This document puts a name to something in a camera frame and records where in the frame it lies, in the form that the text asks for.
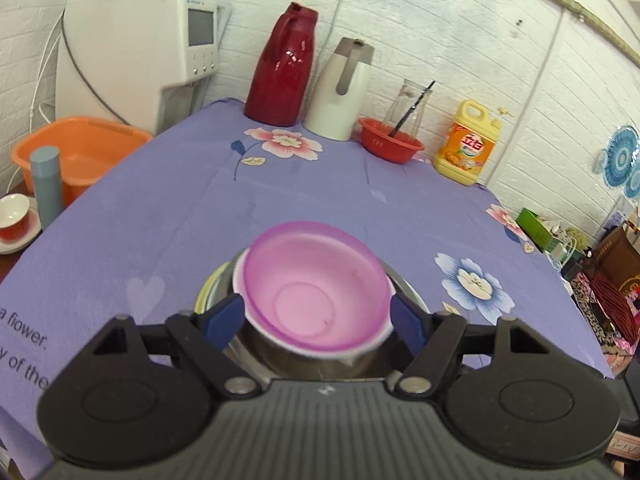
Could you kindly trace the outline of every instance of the white pitcher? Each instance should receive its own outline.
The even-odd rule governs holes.
[[[349,140],[364,103],[374,48],[361,40],[342,38],[327,61],[303,124],[319,136]]]

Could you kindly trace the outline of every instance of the metal bowl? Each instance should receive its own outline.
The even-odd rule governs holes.
[[[233,293],[232,277],[239,253],[229,262],[206,296],[205,310]],[[382,262],[394,287],[427,310],[418,294],[391,267]],[[393,333],[379,348],[352,360],[312,359],[289,352],[264,338],[249,322],[225,349],[226,355],[249,372],[258,382],[272,379],[357,380],[382,378],[394,370],[392,355],[404,351],[404,343]]]

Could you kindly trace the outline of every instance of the red and white cup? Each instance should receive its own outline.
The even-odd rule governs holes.
[[[20,193],[0,198],[0,240],[18,241],[29,230],[29,199]]]

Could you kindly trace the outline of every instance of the brown bag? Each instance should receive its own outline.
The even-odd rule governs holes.
[[[640,288],[640,254],[626,238],[626,230],[640,236],[628,222],[610,232],[594,249],[593,256],[600,270],[623,296]]]

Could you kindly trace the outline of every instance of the white appliance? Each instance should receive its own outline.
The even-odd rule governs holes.
[[[190,114],[217,67],[213,0],[68,0],[56,118],[119,120],[156,135]]]
[[[361,40],[340,40],[311,94],[303,121],[307,130],[333,140],[351,138],[367,94],[373,53]]]

